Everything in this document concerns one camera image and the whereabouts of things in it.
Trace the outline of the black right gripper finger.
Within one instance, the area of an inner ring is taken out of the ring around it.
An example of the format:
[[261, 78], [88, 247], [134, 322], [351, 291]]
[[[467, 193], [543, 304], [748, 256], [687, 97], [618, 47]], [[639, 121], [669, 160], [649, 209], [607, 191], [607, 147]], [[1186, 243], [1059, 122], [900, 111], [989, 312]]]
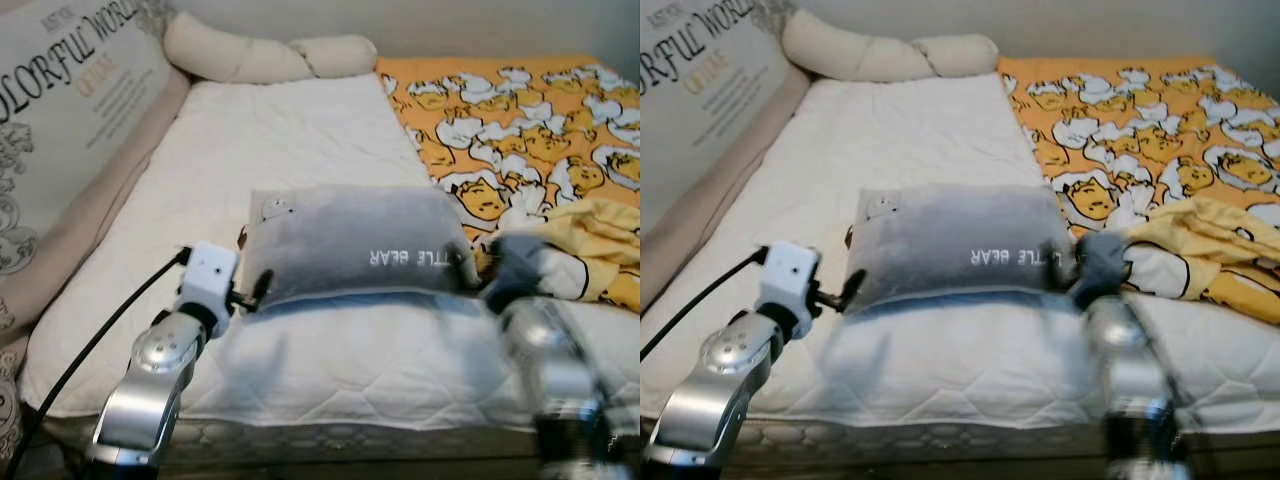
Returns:
[[1075, 250], [1071, 241], [1043, 243], [1043, 283], [1046, 289], [1069, 289], [1075, 280]]
[[477, 291], [483, 285], [474, 251], [466, 243], [454, 247], [454, 278], [462, 291]]

